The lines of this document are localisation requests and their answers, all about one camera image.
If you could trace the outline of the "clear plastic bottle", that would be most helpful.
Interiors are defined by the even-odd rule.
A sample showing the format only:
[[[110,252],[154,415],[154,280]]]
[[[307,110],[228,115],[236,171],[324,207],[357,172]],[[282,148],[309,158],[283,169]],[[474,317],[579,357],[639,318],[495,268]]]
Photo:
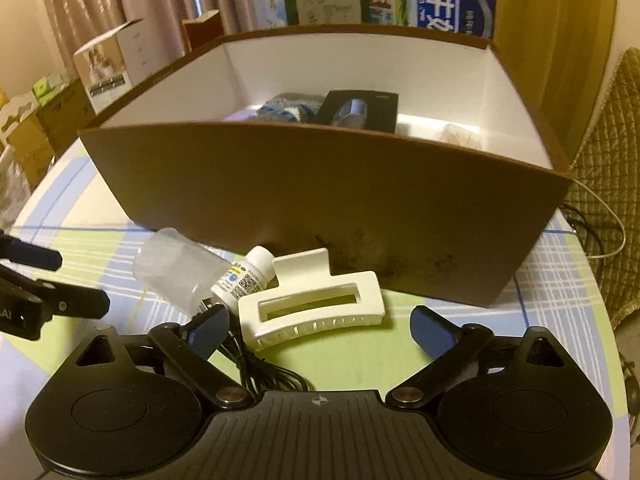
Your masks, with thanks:
[[[230,268],[229,260],[177,230],[165,228],[142,244],[132,272],[146,288],[192,318],[201,311],[201,302],[210,297],[213,284]]]

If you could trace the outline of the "small white pill bottle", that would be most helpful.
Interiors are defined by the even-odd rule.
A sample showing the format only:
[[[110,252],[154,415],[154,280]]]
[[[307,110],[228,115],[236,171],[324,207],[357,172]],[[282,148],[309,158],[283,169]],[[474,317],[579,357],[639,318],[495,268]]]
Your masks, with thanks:
[[[274,279],[273,260],[274,255],[268,249],[256,246],[242,260],[232,263],[210,291],[236,311],[241,298],[262,292]]]

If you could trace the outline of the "white hair claw clip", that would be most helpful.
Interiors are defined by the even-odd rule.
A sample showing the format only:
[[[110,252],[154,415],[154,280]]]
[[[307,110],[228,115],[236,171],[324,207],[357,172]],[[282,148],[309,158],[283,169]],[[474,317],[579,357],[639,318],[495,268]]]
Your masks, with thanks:
[[[385,304],[374,272],[332,274],[326,248],[275,258],[273,267],[277,286],[239,301],[242,338],[250,350],[382,323]]]

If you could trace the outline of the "bag of cotton swabs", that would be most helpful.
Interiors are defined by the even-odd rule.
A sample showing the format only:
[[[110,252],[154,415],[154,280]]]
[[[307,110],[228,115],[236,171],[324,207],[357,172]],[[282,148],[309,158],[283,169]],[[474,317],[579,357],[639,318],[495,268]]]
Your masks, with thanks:
[[[455,124],[447,124],[440,134],[442,142],[462,146],[462,148],[470,148],[471,150],[483,151],[483,136],[471,131],[467,128]]]

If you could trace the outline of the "purple cosmetic tube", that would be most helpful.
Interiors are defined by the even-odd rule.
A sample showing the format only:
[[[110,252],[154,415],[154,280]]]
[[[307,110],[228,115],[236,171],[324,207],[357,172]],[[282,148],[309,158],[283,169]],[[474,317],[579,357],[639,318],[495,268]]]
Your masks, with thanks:
[[[225,122],[249,122],[257,117],[256,110],[247,108],[246,110],[238,110],[230,116],[224,118]]]

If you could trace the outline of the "black shaver box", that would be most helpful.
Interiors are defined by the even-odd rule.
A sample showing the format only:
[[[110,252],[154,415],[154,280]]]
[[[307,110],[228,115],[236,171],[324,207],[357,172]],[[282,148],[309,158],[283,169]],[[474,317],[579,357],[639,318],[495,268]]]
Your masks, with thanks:
[[[332,90],[312,122],[315,125],[394,134],[397,93],[373,90]]]

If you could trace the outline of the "striped knitted pouch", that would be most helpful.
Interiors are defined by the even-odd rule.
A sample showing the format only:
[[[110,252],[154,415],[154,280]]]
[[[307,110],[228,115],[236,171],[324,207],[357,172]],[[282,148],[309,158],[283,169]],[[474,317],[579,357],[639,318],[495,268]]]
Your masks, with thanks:
[[[324,96],[285,92],[274,96],[256,110],[258,122],[312,122],[324,101]]]

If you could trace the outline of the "checked tablecloth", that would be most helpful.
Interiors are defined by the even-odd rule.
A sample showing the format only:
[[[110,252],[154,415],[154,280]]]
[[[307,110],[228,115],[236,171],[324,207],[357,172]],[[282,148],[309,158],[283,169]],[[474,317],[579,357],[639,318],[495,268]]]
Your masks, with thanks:
[[[119,207],[81,144],[51,169],[22,210],[13,233],[57,249],[63,256],[55,281],[103,289],[111,300],[105,321],[123,334],[144,334],[182,315],[134,278],[132,264],[148,234]],[[300,337],[277,344],[265,359],[294,370],[318,390],[390,390],[454,340],[449,328],[412,324],[420,304],[400,292],[384,295],[378,326]],[[630,475],[623,373],[613,331],[577,237],[555,217],[498,300],[488,308],[427,299],[427,307],[454,326],[483,325],[499,337],[522,336],[544,326],[578,363],[610,407],[614,429],[600,475]],[[1,339],[1,474],[35,479],[42,469],[24,431],[32,399],[92,329],[89,320],[55,318],[37,341]]]

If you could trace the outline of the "stacked cardboard boxes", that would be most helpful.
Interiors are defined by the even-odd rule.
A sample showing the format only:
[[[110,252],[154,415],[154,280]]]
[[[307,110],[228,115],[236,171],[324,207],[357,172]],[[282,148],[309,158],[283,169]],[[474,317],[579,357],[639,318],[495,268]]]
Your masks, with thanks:
[[[44,96],[32,92],[1,109],[1,227],[13,226],[32,192],[96,116],[78,78]]]

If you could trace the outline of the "large brown cardboard box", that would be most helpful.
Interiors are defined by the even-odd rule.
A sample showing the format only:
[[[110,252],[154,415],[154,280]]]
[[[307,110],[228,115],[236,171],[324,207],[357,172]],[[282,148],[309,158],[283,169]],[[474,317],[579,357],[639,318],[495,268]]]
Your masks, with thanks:
[[[334,89],[396,93],[401,114],[475,127],[483,145],[232,120],[282,92]],[[79,136],[139,226],[237,254],[324,247],[335,271],[484,307],[572,182],[553,129],[488,40],[415,27],[225,36],[138,84]]]

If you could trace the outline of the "white product box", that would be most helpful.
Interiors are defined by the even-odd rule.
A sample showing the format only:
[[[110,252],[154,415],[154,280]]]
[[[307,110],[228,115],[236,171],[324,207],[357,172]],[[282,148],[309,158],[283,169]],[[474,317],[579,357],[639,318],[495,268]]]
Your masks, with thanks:
[[[96,114],[169,62],[160,36],[143,19],[118,25],[91,39],[73,62]]]

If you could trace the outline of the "quilted olive chair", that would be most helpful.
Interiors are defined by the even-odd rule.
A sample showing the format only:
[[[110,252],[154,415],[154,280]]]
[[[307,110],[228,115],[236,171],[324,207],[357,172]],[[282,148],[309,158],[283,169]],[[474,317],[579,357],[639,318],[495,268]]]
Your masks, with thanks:
[[[573,162],[580,182],[567,201],[588,218],[600,240],[588,252],[614,327],[639,311],[639,50],[618,60],[596,125]]]

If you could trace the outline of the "wooden door panel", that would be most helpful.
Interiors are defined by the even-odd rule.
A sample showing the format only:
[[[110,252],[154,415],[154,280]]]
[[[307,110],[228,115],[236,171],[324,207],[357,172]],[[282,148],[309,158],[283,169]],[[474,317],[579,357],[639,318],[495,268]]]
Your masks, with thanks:
[[[498,0],[494,43],[521,96],[557,129],[587,128],[616,0]]]

